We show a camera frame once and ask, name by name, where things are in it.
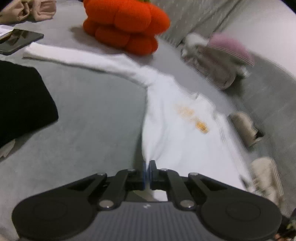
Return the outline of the beige folded garment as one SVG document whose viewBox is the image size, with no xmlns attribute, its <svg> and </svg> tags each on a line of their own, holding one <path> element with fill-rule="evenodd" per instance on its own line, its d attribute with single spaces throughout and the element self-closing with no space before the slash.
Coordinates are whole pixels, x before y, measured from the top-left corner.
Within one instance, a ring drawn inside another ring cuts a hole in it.
<svg viewBox="0 0 296 241">
<path fill-rule="evenodd" d="M 238 111 L 230 114 L 229 118 L 246 148 L 251 148 L 264 137 L 264 132 L 256 128 L 248 114 Z"/>
</svg>

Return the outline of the grey star-patterned curtain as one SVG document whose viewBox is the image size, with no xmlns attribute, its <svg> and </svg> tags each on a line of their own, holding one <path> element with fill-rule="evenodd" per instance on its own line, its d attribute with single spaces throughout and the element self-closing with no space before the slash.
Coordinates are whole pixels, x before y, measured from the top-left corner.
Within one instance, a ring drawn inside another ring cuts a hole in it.
<svg viewBox="0 0 296 241">
<path fill-rule="evenodd" d="M 214 32 L 221 32 L 244 1 L 158 0 L 151 3 L 164 10 L 171 20 L 169 29 L 160 37 L 177 47 L 189 33 L 210 37 Z"/>
</svg>

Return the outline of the black folded garment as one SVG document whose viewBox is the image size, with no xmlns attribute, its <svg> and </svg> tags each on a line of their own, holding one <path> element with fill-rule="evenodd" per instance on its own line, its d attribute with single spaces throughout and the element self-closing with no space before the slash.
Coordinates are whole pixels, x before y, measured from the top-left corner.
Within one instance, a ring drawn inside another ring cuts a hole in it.
<svg viewBox="0 0 296 241">
<path fill-rule="evenodd" d="M 58 118 L 55 102 L 36 68 L 1 61 L 1 147 Z"/>
</svg>

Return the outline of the folded pink grey quilt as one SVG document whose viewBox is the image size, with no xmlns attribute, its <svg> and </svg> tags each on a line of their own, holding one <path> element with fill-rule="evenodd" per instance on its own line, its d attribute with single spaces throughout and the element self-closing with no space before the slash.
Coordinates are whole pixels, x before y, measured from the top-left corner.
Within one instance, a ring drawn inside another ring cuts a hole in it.
<svg viewBox="0 0 296 241">
<path fill-rule="evenodd" d="M 255 66 L 251 53 L 236 39 L 215 33 L 206 39 L 197 33 L 183 40 L 182 59 L 220 90 L 237 78 L 247 78 Z"/>
</svg>

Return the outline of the white striped card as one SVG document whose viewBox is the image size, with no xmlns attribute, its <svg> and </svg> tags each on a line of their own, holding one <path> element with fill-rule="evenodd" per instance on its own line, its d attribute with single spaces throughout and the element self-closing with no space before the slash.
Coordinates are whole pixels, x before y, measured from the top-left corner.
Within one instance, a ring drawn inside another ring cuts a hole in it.
<svg viewBox="0 0 296 241">
<path fill-rule="evenodd" d="M 6 38 L 7 36 L 9 36 L 13 30 L 14 30 L 14 27 L 12 26 L 0 25 L 0 39 Z"/>
</svg>

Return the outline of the black smartphone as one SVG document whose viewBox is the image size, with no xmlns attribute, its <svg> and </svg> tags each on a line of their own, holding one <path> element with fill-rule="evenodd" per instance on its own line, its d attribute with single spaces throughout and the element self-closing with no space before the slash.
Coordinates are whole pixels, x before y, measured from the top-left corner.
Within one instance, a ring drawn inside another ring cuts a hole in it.
<svg viewBox="0 0 296 241">
<path fill-rule="evenodd" d="M 43 37 L 44 34 L 41 33 L 14 29 L 9 36 L 1 39 L 0 53 L 6 56 L 11 55 L 30 43 L 43 39 Z"/>
</svg>

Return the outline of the orange pumpkin plush pillow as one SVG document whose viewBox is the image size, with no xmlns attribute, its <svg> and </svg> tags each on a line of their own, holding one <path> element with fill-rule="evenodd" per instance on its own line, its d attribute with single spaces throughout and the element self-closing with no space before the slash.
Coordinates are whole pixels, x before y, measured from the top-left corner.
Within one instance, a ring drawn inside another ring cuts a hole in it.
<svg viewBox="0 0 296 241">
<path fill-rule="evenodd" d="M 83 2 L 83 29 L 105 45 L 145 56 L 158 49 L 156 36 L 170 27 L 168 15 L 150 1 Z"/>
</svg>

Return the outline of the white long-sleeve shirt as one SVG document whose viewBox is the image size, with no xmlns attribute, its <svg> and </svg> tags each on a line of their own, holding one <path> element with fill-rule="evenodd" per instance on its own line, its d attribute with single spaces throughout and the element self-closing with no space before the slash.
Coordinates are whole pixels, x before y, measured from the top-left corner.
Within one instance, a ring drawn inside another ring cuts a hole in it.
<svg viewBox="0 0 296 241">
<path fill-rule="evenodd" d="M 234 141 L 231 125 L 215 105 L 190 93 L 171 75 L 139 65 L 125 54 L 106 55 L 37 43 L 25 57 L 117 74 L 147 91 L 142 154 L 159 168 L 182 176 L 196 172 L 252 192 L 251 175 Z"/>
</svg>

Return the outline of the beige crumpled cloth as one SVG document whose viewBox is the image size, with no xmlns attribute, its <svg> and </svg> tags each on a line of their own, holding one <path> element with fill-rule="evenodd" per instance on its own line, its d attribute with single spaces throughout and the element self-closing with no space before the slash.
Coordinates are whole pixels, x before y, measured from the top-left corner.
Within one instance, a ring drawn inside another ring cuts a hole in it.
<svg viewBox="0 0 296 241">
<path fill-rule="evenodd" d="M 25 20 L 35 22 L 50 20 L 56 13 L 56 1 L 16 0 L 1 10 L 1 24 L 16 24 Z"/>
</svg>

